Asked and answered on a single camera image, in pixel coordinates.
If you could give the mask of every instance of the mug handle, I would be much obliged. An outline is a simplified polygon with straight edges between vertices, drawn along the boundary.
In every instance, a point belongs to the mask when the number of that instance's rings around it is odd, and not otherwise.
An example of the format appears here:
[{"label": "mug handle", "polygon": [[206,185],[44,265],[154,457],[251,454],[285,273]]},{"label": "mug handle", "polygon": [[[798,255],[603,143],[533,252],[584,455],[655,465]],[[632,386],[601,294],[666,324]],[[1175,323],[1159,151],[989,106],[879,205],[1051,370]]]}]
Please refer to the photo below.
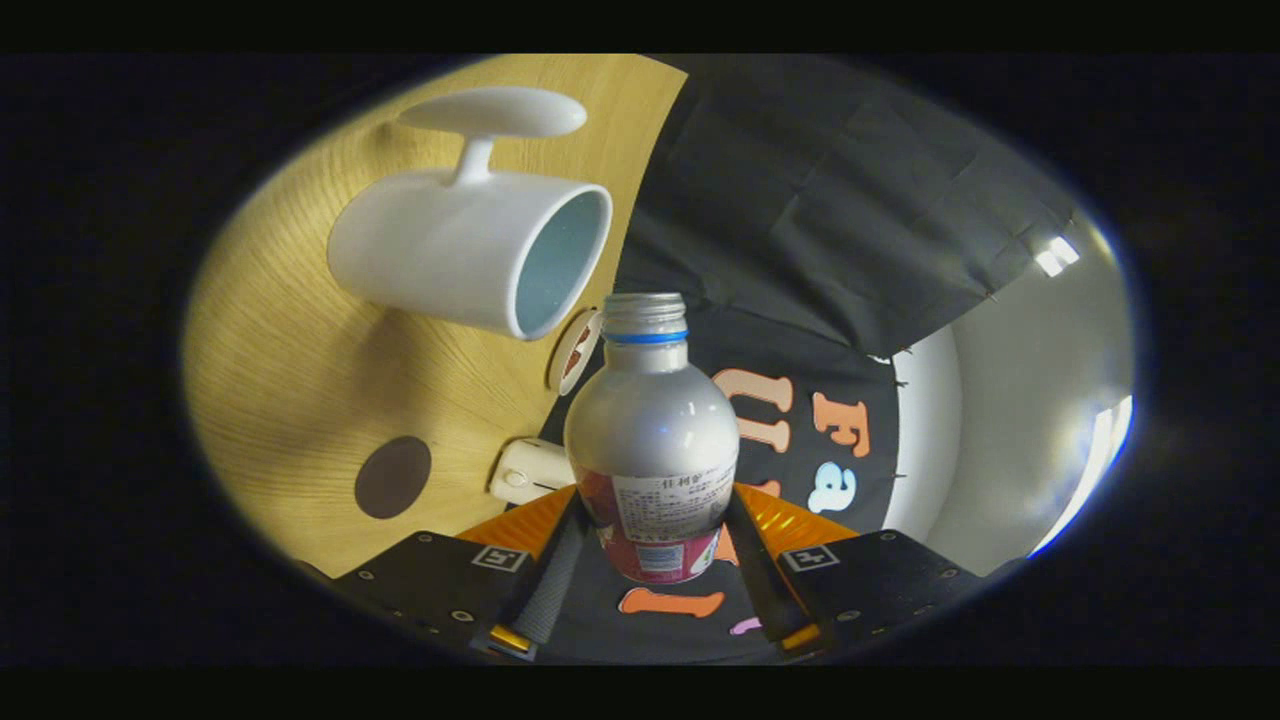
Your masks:
[{"label": "mug handle", "polygon": [[581,102],[535,87],[477,87],[413,105],[399,122],[416,128],[456,132],[466,138],[448,184],[471,184],[489,177],[489,154],[499,136],[556,137],[586,123]]}]

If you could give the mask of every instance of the silver bottle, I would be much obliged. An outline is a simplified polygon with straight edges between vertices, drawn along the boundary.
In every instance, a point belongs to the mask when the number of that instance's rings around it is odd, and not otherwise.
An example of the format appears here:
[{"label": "silver bottle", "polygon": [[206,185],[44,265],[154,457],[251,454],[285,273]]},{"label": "silver bottle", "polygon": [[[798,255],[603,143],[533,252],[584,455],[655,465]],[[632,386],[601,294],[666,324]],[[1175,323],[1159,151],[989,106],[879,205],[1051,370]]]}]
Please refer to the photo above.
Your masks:
[{"label": "silver bottle", "polygon": [[564,447],[600,544],[623,575],[681,583],[710,566],[733,492],[733,407],[689,364],[678,293],[604,301],[604,368],[579,391]]}]

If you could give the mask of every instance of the white power adapter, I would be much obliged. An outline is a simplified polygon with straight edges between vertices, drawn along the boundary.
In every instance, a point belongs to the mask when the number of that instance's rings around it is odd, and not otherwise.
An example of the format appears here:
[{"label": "white power adapter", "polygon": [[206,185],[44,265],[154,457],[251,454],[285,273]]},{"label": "white power adapter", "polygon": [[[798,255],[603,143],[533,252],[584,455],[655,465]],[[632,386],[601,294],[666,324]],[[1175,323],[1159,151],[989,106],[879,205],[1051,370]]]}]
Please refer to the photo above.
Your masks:
[{"label": "white power adapter", "polygon": [[575,483],[564,448],[538,438],[507,443],[489,480],[489,493],[524,505]]}]

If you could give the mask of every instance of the wooden table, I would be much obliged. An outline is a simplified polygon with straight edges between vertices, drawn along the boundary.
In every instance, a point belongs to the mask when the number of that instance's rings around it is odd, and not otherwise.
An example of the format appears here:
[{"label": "wooden table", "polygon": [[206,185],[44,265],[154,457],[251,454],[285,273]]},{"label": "wooden table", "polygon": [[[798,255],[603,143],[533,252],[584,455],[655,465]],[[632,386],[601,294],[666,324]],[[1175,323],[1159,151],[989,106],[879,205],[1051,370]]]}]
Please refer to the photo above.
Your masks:
[{"label": "wooden table", "polygon": [[[490,85],[563,92],[588,109],[564,137],[499,140],[490,167],[603,184],[613,227],[577,309],[613,286],[636,192],[685,81],[635,55],[508,55],[461,68],[321,137],[248,197],[206,258],[183,333],[196,434],[229,500],[289,557],[337,577],[413,530],[456,534],[502,512],[486,493],[502,447],[536,436],[556,401],[545,373],[561,331],[521,342],[365,302],[325,249],[340,210],[393,173],[453,165],[456,135],[399,126],[422,100]],[[369,455],[424,439],[433,469],[390,519],[356,503]]]}]

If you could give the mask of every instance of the black background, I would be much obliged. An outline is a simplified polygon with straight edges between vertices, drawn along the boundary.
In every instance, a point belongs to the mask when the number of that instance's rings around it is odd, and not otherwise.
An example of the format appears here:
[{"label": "black background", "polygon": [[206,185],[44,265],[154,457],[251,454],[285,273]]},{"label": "black background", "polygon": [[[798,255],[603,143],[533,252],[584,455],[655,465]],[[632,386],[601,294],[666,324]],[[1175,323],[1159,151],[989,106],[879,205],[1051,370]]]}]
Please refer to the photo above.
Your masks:
[{"label": "black background", "polygon": [[[1275,662],[1263,297],[1272,55],[865,58],[1097,201],[1148,300],[1120,473],[992,596],[870,661]],[[424,55],[0,60],[10,665],[429,665],[243,534],[191,445],[178,319],[236,206]]]}]

